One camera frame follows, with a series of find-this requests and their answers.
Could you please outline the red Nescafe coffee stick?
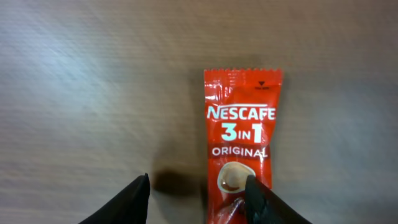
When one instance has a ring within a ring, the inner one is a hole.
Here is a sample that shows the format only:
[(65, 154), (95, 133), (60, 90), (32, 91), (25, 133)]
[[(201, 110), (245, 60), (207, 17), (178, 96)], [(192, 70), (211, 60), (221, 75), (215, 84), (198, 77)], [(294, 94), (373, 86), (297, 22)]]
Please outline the red Nescafe coffee stick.
[(204, 72), (208, 155), (208, 223), (245, 223), (246, 179), (272, 187), (270, 143), (280, 69), (209, 69)]

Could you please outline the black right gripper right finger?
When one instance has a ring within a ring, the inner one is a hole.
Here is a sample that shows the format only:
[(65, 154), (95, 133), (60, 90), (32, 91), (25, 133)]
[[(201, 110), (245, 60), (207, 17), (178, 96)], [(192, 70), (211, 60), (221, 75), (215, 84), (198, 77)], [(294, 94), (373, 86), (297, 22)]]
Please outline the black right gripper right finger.
[(248, 224), (312, 224), (253, 175), (246, 179), (244, 200)]

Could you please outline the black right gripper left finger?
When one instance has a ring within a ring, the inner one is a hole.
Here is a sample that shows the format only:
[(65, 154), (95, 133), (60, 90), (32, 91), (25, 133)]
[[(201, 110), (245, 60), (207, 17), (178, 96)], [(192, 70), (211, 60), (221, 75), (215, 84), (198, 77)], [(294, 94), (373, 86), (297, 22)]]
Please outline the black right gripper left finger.
[(146, 224), (149, 196), (150, 180), (145, 173), (79, 224)]

